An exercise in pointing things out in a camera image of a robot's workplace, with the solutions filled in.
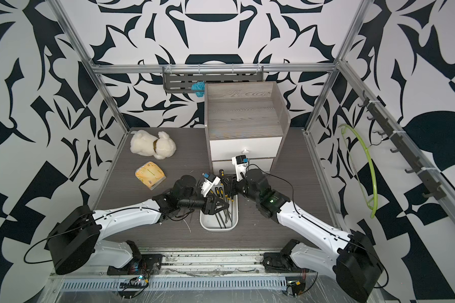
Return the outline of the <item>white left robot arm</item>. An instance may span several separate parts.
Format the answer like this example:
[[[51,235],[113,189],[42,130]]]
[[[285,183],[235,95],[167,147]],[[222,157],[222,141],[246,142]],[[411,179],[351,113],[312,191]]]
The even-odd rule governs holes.
[[[107,238],[143,225],[165,220],[182,221],[179,214],[200,210],[215,215],[229,205],[216,195],[221,178],[204,174],[200,181],[191,175],[178,179],[171,189],[144,202],[109,210],[78,207],[49,233],[46,247],[58,275],[72,273],[84,265],[109,266],[124,275],[145,275],[146,259],[133,241],[111,242]]]

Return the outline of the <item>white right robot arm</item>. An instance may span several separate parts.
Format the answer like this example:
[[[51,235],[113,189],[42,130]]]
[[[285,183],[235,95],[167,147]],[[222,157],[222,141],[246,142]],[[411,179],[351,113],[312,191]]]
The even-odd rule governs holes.
[[[264,217],[299,233],[321,250],[312,253],[301,242],[289,245],[289,259],[298,268],[331,277],[357,302],[368,300],[385,268],[365,234],[347,233],[312,216],[273,189],[260,169],[222,176],[221,181],[227,195],[241,194],[255,202]]]

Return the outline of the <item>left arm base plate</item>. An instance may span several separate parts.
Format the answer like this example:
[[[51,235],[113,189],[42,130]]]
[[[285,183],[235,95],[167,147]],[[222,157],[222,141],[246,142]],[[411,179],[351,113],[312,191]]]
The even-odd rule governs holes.
[[[141,257],[134,257],[122,268],[110,266],[107,275],[151,275],[161,269],[162,261],[162,254],[141,255]]]

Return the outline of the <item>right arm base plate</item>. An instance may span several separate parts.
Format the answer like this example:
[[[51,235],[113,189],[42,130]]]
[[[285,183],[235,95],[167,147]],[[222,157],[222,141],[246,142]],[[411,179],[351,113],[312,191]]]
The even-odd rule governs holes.
[[[267,273],[302,273],[309,272],[308,268],[301,268],[288,255],[280,252],[265,252],[262,265]]]

